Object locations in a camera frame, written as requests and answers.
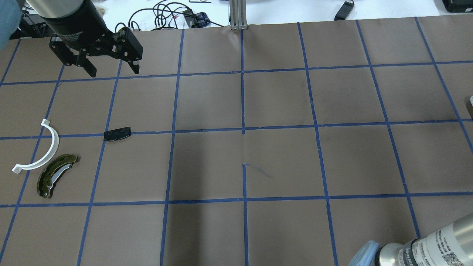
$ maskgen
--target black rectangular part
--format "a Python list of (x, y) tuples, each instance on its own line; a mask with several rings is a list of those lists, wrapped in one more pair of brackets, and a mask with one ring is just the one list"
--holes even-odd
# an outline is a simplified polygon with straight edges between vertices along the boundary
[(192, 12), (192, 9), (187, 9), (182, 11), (182, 14), (184, 15), (184, 19), (187, 22), (187, 25), (189, 28), (195, 28), (196, 26), (196, 21), (195, 21), (195, 15), (194, 12)]
[(122, 140), (131, 136), (131, 128), (129, 126), (113, 129), (104, 132), (104, 141), (105, 142), (114, 142), (117, 140)]
[(337, 15), (335, 15), (334, 20), (345, 20), (353, 10), (354, 6), (354, 3), (344, 2), (340, 10), (337, 12)]
[(451, 13), (473, 13), (473, 0), (442, 0), (445, 9)]

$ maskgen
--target blue fabric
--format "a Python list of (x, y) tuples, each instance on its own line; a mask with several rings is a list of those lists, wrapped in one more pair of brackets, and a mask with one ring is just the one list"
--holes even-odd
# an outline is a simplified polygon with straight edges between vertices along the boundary
[(375, 257), (376, 251), (379, 248), (379, 244), (373, 240), (368, 241), (353, 257), (348, 266), (369, 266), (373, 258)]
[(20, 24), (21, 10), (15, 0), (0, 0), (0, 50)]

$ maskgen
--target white curved plastic part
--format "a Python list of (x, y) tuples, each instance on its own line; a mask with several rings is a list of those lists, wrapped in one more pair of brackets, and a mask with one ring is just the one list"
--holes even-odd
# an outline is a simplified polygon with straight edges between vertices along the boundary
[(43, 166), (45, 163), (51, 160), (51, 158), (54, 156), (54, 154), (58, 150), (59, 136), (57, 132), (54, 130), (54, 128), (49, 126), (49, 121), (46, 119), (43, 119), (43, 121), (41, 122), (41, 125), (49, 129), (49, 131), (51, 131), (51, 136), (53, 137), (53, 140), (51, 141), (51, 147), (49, 147), (48, 152), (36, 162), (32, 164), (28, 164), (28, 165), (22, 165), (22, 164), (15, 165), (15, 167), (12, 169), (14, 173), (19, 174), (21, 170), (32, 170), (32, 169), (36, 169), (38, 167)]

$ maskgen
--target black cable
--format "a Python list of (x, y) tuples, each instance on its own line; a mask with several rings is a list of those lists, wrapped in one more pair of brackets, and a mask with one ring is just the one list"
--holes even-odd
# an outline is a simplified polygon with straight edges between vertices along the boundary
[(140, 29), (140, 26), (138, 25), (138, 23), (136, 23), (136, 21), (132, 21), (131, 22), (131, 28), (134, 30), (135, 28), (133, 28), (133, 22), (136, 24), (136, 26), (138, 27), (138, 31), (141, 31)]
[[(168, 10), (164, 10), (164, 9), (139, 9), (139, 10), (135, 11), (135, 12), (131, 15), (130, 19), (128, 20), (128, 26), (130, 27), (130, 25), (131, 25), (131, 19), (133, 18), (134, 15), (136, 15), (136, 13), (141, 12), (141, 11), (145, 11), (145, 10), (157, 10), (157, 11), (163, 11), (163, 12), (170, 12), (171, 14), (174, 14), (174, 13), (176, 13), (176, 14), (181, 14), (181, 15), (184, 15), (185, 17), (188, 17), (188, 18), (197, 18), (196, 16), (190, 16), (189, 14), (184, 14), (184, 13), (182, 13), (182, 12), (168, 11)], [(218, 23), (215, 23), (215, 22), (213, 22), (213, 21), (211, 21), (211, 20), (209, 20), (209, 19), (204, 19), (204, 21), (207, 21), (207, 22), (210, 22), (210, 23), (215, 24), (215, 25), (217, 25), (217, 26), (223, 27), (223, 25), (220, 25), (220, 24), (218, 24)]]
[[(159, 6), (159, 4), (162, 3), (162, 2), (164, 2), (164, 1), (166, 1), (166, 0), (162, 0), (162, 1), (158, 2), (156, 5), (153, 6), (153, 8), (154, 8), (154, 9), (157, 9), (158, 6)], [(153, 14), (154, 14), (155, 16), (158, 15), (155, 10), (153, 10)]]
[(23, 13), (23, 15), (25, 15), (25, 17), (28, 17), (29, 20), (31, 21), (31, 23), (33, 23), (33, 27), (35, 28), (36, 34), (38, 34), (38, 38), (41, 37), (41, 33), (39, 32), (39, 29), (38, 29), (38, 27), (36, 27), (36, 24), (35, 24), (35, 22), (31, 19), (31, 17), (30, 17), (26, 12)]
[(43, 33), (41, 34), (41, 38), (44, 37), (44, 34), (46, 33), (46, 29), (47, 29), (47, 28), (48, 28), (48, 25), (45, 24), (45, 25), (43, 26)]
[(122, 24), (122, 25), (123, 25), (123, 27), (126, 27), (125, 23), (123, 23), (123, 22), (119, 22), (119, 23), (118, 23), (118, 24), (115, 26), (115, 32), (117, 32), (117, 27), (118, 27), (118, 25), (120, 25), (120, 24)]
[(167, 17), (165, 17), (164, 14), (158, 14), (158, 15), (155, 17), (155, 19), (154, 19), (154, 26), (155, 26), (156, 28), (158, 28), (158, 26), (161, 26), (161, 24), (162, 24), (163, 27), (166, 26), (166, 24), (167, 24), (167, 19), (172, 16), (172, 17), (173, 17), (172, 20), (174, 21), (174, 26), (175, 26), (176, 28), (178, 28), (178, 27), (177, 27), (176, 18), (175, 18), (175, 16), (174, 16), (174, 12), (176, 12), (176, 10), (182, 9), (182, 8), (185, 8), (185, 7), (178, 7), (178, 8), (176, 8), (176, 9), (174, 9), (173, 12), (172, 12), (170, 15), (168, 15)]
[[(166, 11), (171, 11), (171, 8), (169, 7), (169, 4), (166, 4), (166, 5), (165, 5), (165, 4), (158, 4), (158, 8), (157, 8), (157, 9), (159, 9), (159, 6), (160, 6), (160, 5), (163, 5), (163, 10), (164, 10), (165, 8), (167, 8), (168, 10), (166, 10)], [(177, 27), (177, 22), (176, 22), (176, 19), (175, 19), (175, 17), (174, 17), (174, 13), (171, 12), (170, 15), (168, 15), (167, 17), (165, 17), (165, 16), (164, 16), (164, 11), (161, 11), (161, 14), (158, 14), (158, 15), (156, 16), (156, 18), (158, 18), (158, 24), (157, 24), (157, 25), (156, 25), (156, 18), (155, 18), (155, 20), (154, 20), (154, 21), (155, 21), (155, 26), (156, 26), (156, 28), (157, 28), (158, 26), (161, 26), (161, 24), (162, 24), (163, 26), (166, 26), (166, 24), (167, 24), (167, 19), (168, 19), (170, 16), (173, 17), (174, 25), (175, 25), (175, 27)]]

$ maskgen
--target green brake shoe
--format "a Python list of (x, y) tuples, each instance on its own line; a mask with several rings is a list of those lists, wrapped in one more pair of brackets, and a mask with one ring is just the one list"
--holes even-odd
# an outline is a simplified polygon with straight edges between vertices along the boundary
[(73, 154), (63, 154), (51, 161), (42, 171), (36, 185), (36, 191), (43, 198), (50, 198), (53, 195), (53, 188), (56, 181), (61, 178), (64, 172), (72, 167), (77, 161), (77, 156)]

